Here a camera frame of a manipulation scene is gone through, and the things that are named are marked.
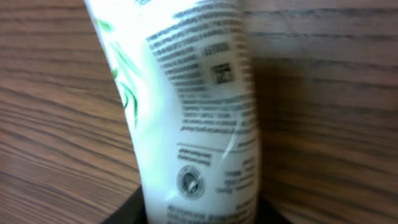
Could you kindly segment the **white cosmetic tube gold cap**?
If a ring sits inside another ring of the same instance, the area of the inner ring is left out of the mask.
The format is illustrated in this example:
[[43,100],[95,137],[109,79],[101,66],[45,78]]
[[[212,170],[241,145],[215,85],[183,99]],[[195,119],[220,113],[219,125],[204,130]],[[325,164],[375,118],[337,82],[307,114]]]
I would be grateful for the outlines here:
[[238,1],[90,0],[149,223],[254,223],[261,142]]

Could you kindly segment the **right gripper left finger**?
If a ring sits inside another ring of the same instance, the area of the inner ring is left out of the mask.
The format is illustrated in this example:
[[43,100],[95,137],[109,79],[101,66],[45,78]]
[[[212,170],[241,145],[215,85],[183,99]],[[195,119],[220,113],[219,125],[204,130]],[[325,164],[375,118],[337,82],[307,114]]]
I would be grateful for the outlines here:
[[139,187],[123,205],[101,224],[146,224],[142,187]]

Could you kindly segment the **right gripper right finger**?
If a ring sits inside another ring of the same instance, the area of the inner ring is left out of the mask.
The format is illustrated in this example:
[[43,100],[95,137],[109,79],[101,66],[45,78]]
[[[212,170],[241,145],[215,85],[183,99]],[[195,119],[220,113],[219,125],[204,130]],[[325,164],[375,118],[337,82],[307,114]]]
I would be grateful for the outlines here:
[[282,216],[267,200],[261,198],[257,210],[257,224],[292,224]]

